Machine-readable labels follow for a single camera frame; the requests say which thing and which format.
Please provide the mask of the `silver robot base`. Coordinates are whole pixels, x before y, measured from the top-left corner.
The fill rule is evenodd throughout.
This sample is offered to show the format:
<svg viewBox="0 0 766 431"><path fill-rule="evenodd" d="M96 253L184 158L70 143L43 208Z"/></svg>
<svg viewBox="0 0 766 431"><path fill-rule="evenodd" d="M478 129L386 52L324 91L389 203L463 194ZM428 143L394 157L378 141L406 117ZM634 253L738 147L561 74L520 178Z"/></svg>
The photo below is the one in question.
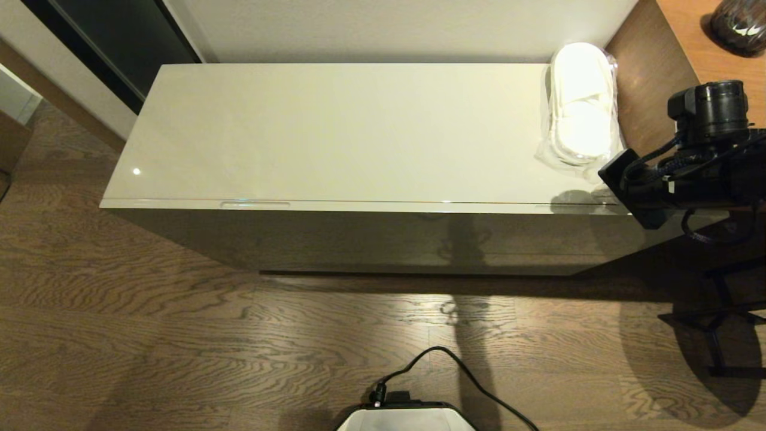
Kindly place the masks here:
<svg viewBox="0 0 766 431"><path fill-rule="evenodd" d="M361 406L333 431L479 431L448 403Z"/></svg>

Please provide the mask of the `glossy cream drawer cabinet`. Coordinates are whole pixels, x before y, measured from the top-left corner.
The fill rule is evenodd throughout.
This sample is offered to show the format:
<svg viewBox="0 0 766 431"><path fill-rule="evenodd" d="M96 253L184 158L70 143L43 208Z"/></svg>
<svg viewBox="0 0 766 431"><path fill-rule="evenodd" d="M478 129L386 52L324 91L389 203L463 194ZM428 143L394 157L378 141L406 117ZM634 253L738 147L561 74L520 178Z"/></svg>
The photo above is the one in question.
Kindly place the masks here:
<svg viewBox="0 0 766 431"><path fill-rule="evenodd" d="M533 63L165 65L103 199L629 214L596 200L588 180L537 159L547 71Z"/></svg>

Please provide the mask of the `brown wooden desk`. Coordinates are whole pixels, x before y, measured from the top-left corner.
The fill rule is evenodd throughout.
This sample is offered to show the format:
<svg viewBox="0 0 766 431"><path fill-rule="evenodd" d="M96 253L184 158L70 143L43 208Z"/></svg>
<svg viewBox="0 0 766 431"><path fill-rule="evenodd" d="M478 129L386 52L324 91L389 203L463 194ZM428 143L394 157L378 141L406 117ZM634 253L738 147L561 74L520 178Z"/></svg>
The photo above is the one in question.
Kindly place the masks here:
<svg viewBox="0 0 766 431"><path fill-rule="evenodd" d="M739 80L747 117L766 128L766 54L740 57L707 35L721 0L638 0L606 49L616 58L618 108L628 148L644 156L670 141L667 115L674 93L712 81Z"/></svg>

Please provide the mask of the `dark glass vase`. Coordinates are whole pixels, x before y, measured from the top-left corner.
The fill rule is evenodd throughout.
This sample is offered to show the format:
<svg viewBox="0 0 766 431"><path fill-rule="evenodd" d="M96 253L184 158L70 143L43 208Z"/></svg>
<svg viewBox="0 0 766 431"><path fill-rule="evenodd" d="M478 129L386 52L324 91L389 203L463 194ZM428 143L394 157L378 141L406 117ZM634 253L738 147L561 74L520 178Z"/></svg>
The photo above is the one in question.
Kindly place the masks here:
<svg viewBox="0 0 766 431"><path fill-rule="evenodd" d="M709 27L714 40L728 51L758 56L766 51L766 0L721 0Z"/></svg>

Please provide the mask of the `dark glass door panel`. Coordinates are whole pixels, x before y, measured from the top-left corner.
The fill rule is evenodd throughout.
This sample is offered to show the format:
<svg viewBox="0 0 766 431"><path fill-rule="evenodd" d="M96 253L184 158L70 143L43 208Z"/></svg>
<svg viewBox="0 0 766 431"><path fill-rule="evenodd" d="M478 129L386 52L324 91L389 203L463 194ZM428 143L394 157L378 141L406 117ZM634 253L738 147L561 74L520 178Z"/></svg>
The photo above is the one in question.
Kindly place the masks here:
<svg viewBox="0 0 766 431"><path fill-rule="evenodd" d="M139 114L163 65L202 58L181 30L169 0L21 0L22 4Z"/></svg>

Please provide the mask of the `brown wooden furniture piece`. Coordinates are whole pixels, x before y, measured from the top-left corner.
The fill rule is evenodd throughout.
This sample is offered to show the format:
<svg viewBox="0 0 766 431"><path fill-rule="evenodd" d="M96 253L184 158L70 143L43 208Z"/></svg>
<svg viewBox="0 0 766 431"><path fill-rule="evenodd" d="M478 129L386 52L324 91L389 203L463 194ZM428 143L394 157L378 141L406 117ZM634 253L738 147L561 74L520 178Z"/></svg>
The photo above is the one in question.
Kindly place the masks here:
<svg viewBox="0 0 766 431"><path fill-rule="evenodd" d="M0 110L0 170L11 174L24 153L32 131Z"/></svg>

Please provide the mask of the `white furniture corner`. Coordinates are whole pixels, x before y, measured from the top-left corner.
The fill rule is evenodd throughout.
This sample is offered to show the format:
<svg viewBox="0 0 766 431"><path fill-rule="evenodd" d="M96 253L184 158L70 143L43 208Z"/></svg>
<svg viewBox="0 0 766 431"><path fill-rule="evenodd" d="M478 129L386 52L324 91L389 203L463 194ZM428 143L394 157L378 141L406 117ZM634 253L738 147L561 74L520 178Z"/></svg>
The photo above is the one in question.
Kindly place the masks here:
<svg viewBox="0 0 766 431"><path fill-rule="evenodd" d="M22 125L29 125L43 98L30 85L0 63L0 110Z"/></svg>

